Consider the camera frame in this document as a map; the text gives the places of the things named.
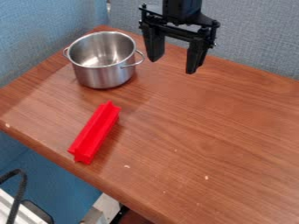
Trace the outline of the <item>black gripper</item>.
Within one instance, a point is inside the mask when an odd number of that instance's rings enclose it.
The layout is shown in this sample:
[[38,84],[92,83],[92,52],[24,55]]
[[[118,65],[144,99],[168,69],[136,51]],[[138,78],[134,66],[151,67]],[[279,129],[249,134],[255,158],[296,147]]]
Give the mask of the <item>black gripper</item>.
[[220,22],[201,13],[201,0],[163,0],[160,10],[145,3],[138,10],[148,59],[156,62],[164,56],[164,36],[189,41],[185,73],[193,74],[215,46],[220,28]]

